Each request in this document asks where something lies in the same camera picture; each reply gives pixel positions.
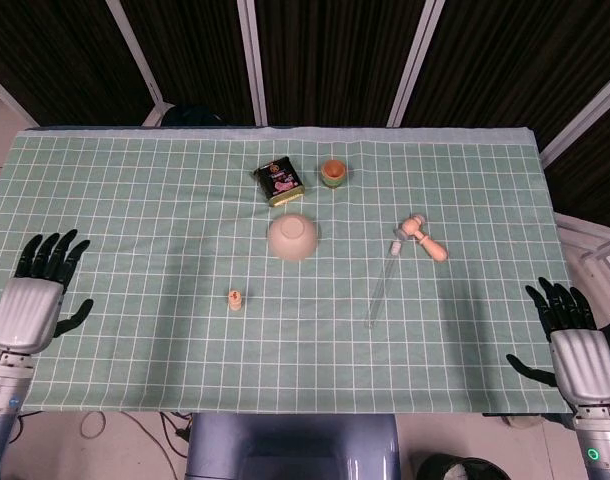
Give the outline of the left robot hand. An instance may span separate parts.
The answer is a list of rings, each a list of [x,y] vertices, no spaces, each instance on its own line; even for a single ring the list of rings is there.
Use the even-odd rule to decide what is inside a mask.
[[[59,318],[76,267],[90,245],[83,240],[72,246],[77,234],[76,229],[47,238],[37,234],[24,246],[0,299],[0,362],[6,355],[44,351],[89,316],[94,305],[90,298],[71,317]]]

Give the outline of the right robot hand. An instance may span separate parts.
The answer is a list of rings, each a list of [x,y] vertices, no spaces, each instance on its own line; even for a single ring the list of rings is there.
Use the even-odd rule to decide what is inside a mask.
[[[544,277],[538,289],[525,290],[533,300],[554,370],[525,365],[513,354],[507,361],[528,379],[556,388],[574,410],[610,404],[610,336],[597,327],[586,297]]]

